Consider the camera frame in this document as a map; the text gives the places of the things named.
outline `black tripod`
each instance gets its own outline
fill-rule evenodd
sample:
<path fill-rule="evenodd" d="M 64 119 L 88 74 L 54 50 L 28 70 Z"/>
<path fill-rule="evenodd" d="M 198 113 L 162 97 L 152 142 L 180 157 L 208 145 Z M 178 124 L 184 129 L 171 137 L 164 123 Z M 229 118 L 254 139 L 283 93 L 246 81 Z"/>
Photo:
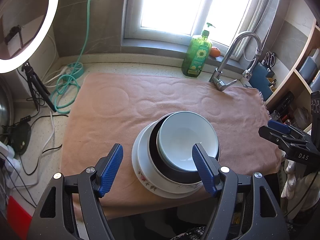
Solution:
<path fill-rule="evenodd" d="M 22 65 L 21 70 L 25 71 L 25 73 L 26 73 L 28 87 L 30 89 L 30 93 L 31 93 L 33 102 L 35 103 L 36 109 L 38 110 L 40 108 L 40 105 L 36 99 L 36 95 L 35 95 L 34 89 L 32 87 L 32 84 L 35 86 L 36 90 L 39 92 L 39 94 L 42 96 L 43 100 L 48 104 L 48 106 L 52 109 L 52 111 L 56 112 L 56 109 L 54 108 L 53 103 L 51 102 L 51 100 L 48 97 L 48 95 L 50 95 L 49 91 L 44 86 L 44 84 L 41 82 L 38 75 L 33 71 L 33 68 L 30 66 L 29 61 L 26 61 Z"/>

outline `chrome faucet spout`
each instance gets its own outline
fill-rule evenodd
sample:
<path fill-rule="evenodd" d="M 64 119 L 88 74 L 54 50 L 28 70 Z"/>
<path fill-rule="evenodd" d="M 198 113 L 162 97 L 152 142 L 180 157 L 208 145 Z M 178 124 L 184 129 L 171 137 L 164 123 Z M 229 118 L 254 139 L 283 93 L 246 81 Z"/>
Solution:
<path fill-rule="evenodd" d="M 227 87 L 231 86 L 232 84 L 234 84 L 236 82 L 236 80 L 233 80 L 232 82 L 225 84 L 220 79 L 220 76 L 222 74 L 222 70 L 227 65 L 227 61 L 231 57 L 237 44 L 245 37 L 253 37 L 257 41 L 257 48 L 256 48 L 256 55 L 255 55 L 254 62 L 249 69 L 246 69 L 243 72 L 243 77 L 246 78 L 247 80 L 249 80 L 252 76 L 252 70 L 257 63 L 259 56 L 262 53 L 262 44 L 261 44 L 260 38 L 257 36 L 257 34 L 255 34 L 253 32 L 246 31 L 246 32 L 239 33 L 239 35 L 233 40 L 232 44 L 230 45 L 229 49 L 227 50 L 227 52 L 223 58 L 223 60 L 221 61 L 220 66 L 215 69 L 215 71 L 213 72 L 213 74 L 209 80 L 209 82 L 213 83 L 219 91 L 225 90 Z"/>

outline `bottle label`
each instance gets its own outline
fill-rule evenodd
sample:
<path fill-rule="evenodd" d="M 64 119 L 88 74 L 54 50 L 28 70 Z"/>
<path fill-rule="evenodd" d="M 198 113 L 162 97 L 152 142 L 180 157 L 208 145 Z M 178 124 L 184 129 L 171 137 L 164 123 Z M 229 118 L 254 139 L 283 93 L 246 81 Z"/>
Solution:
<path fill-rule="evenodd" d="M 193 58 L 191 65 L 188 69 L 188 74 L 199 75 L 202 66 L 204 65 L 205 60 L 207 59 L 207 55 L 209 53 L 209 48 L 204 45 L 200 45 L 196 52 L 196 56 Z"/>

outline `blue gripper pad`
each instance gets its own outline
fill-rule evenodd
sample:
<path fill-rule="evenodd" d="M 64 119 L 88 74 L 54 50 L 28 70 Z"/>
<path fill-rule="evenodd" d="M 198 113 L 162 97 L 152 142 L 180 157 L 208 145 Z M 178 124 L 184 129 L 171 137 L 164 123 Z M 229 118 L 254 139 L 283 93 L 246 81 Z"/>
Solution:
<path fill-rule="evenodd" d="M 205 159 L 203 158 L 201 151 L 198 149 L 196 145 L 192 147 L 192 159 L 197 167 L 205 191 L 212 194 L 212 196 L 215 197 L 218 191 L 214 184 L 214 176 L 209 166 L 207 165 Z"/>
<path fill-rule="evenodd" d="M 112 156 L 101 175 L 100 187 L 97 191 L 97 196 L 99 198 L 102 198 L 105 193 L 108 193 L 110 191 L 113 181 L 115 180 L 116 174 L 123 158 L 122 145 L 118 145 L 114 153 L 110 152 L 109 154 L 112 154 Z"/>
<path fill-rule="evenodd" d="M 287 126 L 286 124 L 279 123 L 274 120 L 268 121 L 268 127 L 272 128 L 274 130 L 277 130 L 280 133 L 284 133 L 284 134 L 290 134 L 290 132 L 291 132 L 289 126 Z"/>

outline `white glove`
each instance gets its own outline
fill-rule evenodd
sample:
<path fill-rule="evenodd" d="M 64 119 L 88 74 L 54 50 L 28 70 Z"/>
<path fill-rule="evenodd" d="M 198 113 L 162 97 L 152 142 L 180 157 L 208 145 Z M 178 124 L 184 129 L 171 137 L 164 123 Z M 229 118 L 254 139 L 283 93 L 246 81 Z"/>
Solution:
<path fill-rule="evenodd" d="M 288 174 L 287 181 L 284 185 L 281 197 L 288 199 L 287 210 L 290 211 L 303 197 L 308 189 L 311 181 L 313 180 L 315 173 L 311 173 L 305 177 L 296 178 L 296 163 L 288 160 L 288 166 L 285 169 L 285 173 Z M 293 219 L 297 213 L 305 211 L 314 206 L 320 198 L 320 175 L 318 175 L 313 182 L 308 194 L 304 197 L 301 203 L 288 214 L 288 219 Z"/>

